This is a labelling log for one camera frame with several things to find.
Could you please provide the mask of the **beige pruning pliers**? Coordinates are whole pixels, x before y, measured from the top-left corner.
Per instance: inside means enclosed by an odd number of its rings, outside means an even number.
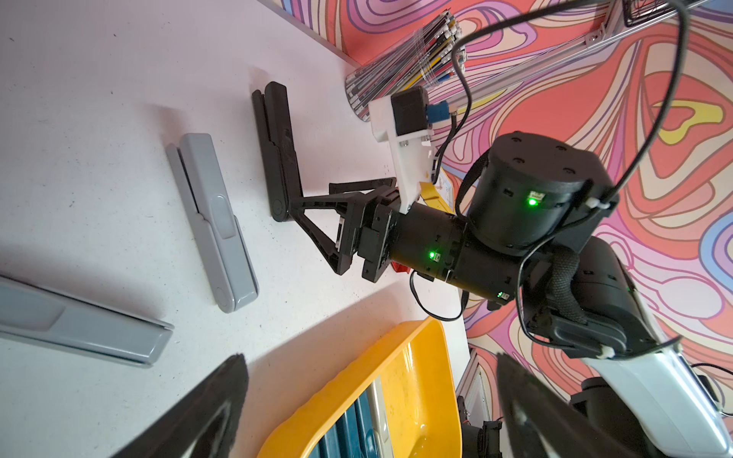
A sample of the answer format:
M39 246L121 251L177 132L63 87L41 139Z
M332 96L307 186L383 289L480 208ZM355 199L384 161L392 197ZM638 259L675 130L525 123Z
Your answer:
M378 376L371 383L366 394L368 395L368 403L370 404L372 427L379 456L382 458L393 458L394 450L391 434L389 433L387 407L381 376Z

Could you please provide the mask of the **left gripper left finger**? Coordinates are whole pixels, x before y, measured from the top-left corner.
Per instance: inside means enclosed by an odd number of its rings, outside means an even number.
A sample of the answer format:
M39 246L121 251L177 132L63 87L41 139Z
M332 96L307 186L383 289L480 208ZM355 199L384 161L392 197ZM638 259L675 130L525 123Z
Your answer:
M116 456L229 456L248 385L244 355L230 356Z

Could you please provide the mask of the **black pruning pliers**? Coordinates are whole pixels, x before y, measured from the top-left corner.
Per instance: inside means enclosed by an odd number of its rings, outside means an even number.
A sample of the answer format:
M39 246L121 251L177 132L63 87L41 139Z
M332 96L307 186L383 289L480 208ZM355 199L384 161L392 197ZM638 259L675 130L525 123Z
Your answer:
M290 219L291 204L303 196L303 187L286 86L269 82L252 94L271 217L278 223Z

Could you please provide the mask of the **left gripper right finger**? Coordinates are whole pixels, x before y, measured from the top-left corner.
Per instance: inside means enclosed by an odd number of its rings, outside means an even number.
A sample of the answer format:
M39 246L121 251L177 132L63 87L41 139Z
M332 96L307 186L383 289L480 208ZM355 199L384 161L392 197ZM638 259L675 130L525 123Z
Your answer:
M515 457L634 457L511 356L497 355L500 406Z

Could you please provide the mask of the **teal pruning pliers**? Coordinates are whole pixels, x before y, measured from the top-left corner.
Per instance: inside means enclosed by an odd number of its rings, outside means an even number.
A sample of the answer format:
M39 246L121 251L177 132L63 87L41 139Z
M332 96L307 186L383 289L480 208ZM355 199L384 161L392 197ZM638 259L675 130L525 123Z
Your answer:
M363 393L349 407L343 417L342 429L346 439L347 457L380 456L373 427L370 400L366 393Z

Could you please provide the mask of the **grey pruning pliers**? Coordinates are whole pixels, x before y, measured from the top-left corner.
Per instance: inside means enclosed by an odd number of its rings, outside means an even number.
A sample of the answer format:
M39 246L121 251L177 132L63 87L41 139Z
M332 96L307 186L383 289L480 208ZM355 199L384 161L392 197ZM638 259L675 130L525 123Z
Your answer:
M240 223L208 134L185 134L166 149L182 205L216 304L233 313L259 296Z

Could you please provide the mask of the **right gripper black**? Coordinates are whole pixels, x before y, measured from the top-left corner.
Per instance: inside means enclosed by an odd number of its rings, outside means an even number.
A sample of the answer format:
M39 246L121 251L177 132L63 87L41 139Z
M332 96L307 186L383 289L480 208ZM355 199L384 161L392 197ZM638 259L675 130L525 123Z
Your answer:
M397 261L495 303L509 303L521 286L548 303L572 303L580 254L618 204L596 154L519 132L499 137L471 166L459 190L471 200L465 211L414 204L401 213L396 185L395 177L332 182L338 202L295 202L289 215L339 276L358 255L370 281ZM337 240L307 210L344 219Z

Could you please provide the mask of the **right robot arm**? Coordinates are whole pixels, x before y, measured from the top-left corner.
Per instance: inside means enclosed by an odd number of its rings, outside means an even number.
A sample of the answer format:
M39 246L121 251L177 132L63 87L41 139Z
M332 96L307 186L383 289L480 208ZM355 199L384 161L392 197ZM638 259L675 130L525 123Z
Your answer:
M660 452L731 456L712 395L594 236L618 202L595 154L544 135L502 135L465 178L475 190L469 209L447 213L404 197L398 179L308 197L292 133L278 141L288 215L334 272L360 257L373 282L396 261L493 307L517 302L521 328L595 368Z

